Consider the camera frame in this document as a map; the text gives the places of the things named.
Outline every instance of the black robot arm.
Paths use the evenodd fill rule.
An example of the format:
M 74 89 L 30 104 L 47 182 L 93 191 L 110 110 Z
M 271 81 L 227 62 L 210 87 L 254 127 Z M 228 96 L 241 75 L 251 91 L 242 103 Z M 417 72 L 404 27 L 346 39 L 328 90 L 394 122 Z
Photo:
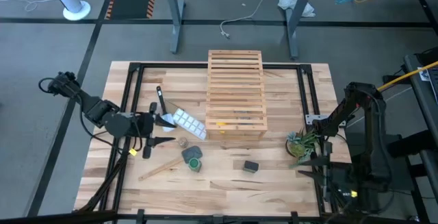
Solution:
M 41 87 L 41 82 L 51 80 L 47 90 Z M 154 147 L 158 143 L 172 140 L 173 138 L 151 138 L 153 125 L 164 127 L 176 126 L 170 124 L 156 114 L 156 103 L 151 103 L 149 112 L 122 113 L 120 108 L 108 100 L 91 97 L 84 92 L 76 81 L 75 74 L 70 72 L 58 73 L 55 78 L 46 78 L 40 81 L 40 89 L 53 95 L 75 100 L 80 106 L 83 115 L 94 125 L 101 128 L 105 126 L 109 134 L 115 138 L 124 136 L 140 137 L 146 139 L 146 147 Z

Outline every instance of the green plant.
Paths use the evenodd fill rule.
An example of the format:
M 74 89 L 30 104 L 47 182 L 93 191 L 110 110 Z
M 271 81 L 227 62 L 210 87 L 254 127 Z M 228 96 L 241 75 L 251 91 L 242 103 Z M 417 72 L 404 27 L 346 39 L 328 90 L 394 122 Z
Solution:
M 291 132 L 287 135 L 286 148 L 287 152 L 298 158 L 298 161 L 307 160 L 314 150 L 314 144 L 318 141 L 315 132 L 304 134 L 303 129 L 300 132 Z

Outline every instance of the black mat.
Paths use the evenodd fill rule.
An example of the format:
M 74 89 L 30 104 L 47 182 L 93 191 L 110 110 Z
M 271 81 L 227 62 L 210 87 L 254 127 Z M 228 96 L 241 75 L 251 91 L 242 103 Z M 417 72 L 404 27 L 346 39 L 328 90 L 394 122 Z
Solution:
M 105 19 L 148 19 L 155 0 L 111 0 Z

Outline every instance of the desk leg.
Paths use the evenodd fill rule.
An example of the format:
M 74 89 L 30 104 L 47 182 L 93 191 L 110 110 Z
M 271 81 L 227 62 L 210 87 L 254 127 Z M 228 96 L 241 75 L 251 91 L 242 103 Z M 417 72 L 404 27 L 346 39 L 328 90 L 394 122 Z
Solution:
M 307 5 L 308 0 L 297 0 L 294 10 L 286 9 L 287 19 L 287 39 L 289 43 L 289 52 L 291 60 L 298 57 L 298 42 L 296 39 L 295 29 L 300 22 L 302 12 Z
M 177 53 L 179 34 L 181 31 L 181 20 L 183 18 L 184 0 L 168 0 L 170 13 L 172 14 L 173 29 L 172 42 L 170 43 L 170 52 Z

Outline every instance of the yellow tag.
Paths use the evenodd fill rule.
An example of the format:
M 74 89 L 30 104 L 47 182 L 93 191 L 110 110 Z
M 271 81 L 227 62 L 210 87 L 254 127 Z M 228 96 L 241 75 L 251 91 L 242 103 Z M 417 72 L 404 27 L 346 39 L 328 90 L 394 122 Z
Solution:
M 135 149 L 130 149 L 130 150 L 129 150 L 129 153 L 130 153 L 132 156 L 136 156 L 136 155 L 137 155 L 137 151 L 136 151 Z

